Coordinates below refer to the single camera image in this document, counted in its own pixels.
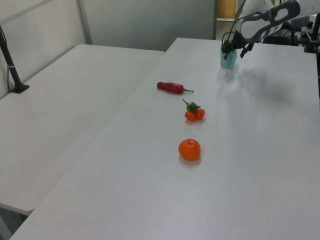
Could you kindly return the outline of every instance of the orange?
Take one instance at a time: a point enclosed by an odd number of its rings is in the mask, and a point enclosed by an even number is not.
[[[201,147],[197,140],[186,139],[179,145],[179,153],[187,161],[195,161],[200,157]]]

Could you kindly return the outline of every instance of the white desk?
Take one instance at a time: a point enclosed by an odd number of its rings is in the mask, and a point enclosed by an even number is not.
[[[0,207],[29,215],[163,55],[79,45],[1,99]]]
[[[257,44],[231,71],[220,46],[177,39],[12,240],[318,239],[316,56]],[[204,122],[185,122],[182,98]],[[179,157],[186,138],[197,164]]]

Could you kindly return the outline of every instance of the red chili pepper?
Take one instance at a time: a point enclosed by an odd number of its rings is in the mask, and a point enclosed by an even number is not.
[[[174,94],[183,94],[184,92],[191,92],[193,93],[193,90],[187,90],[184,89],[184,86],[181,84],[176,84],[176,83],[172,83],[172,82],[158,82],[156,87],[158,89],[161,90],[165,90],[167,92],[170,93],[174,93]]]

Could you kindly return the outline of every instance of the chili pepper stem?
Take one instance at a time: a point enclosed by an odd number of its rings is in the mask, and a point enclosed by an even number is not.
[[[194,93],[193,90],[188,90],[188,89],[185,89],[185,88],[183,89],[183,91],[184,91],[184,92],[190,92],[190,93],[192,93],[192,94]]]
[[[184,101],[184,102],[185,102],[185,104],[190,105],[190,103],[186,102],[184,99],[182,99],[182,101]]]

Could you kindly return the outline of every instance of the toy fruit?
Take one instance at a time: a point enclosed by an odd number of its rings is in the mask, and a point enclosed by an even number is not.
[[[185,89],[184,86],[181,84],[177,84],[177,83],[173,83],[173,82],[160,81],[156,84],[156,87],[158,89],[164,90],[169,93],[174,93],[174,94],[183,94],[185,92],[190,92],[190,93],[194,92],[193,90]]]
[[[183,101],[186,104],[186,110],[189,112],[189,113],[186,112],[184,114],[186,119],[188,119],[189,121],[195,121],[195,120],[202,120],[204,118],[206,111],[204,109],[202,109],[201,106],[198,106],[194,102],[188,103],[185,100],[183,100]]]
[[[200,157],[200,144],[197,140],[192,138],[183,140],[179,145],[179,153],[183,159],[195,161]]]
[[[196,115],[193,112],[187,111],[184,114],[185,118],[188,119],[191,122],[194,122],[195,120],[197,120]]]
[[[197,108],[195,112],[195,118],[198,120],[202,120],[206,114],[206,111],[202,108]]]

